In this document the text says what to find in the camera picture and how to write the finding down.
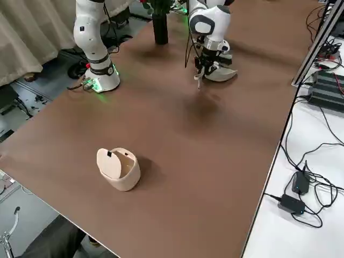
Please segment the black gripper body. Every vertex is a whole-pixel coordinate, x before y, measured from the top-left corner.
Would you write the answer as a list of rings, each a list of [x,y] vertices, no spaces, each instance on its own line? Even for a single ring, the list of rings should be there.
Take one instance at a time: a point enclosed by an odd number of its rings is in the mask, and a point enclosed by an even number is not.
[[[217,67],[214,62],[217,61],[218,51],[202,50],[200,56],[194,57],[195,67],[198,71],[203,68],[205,71],[215,71]]]

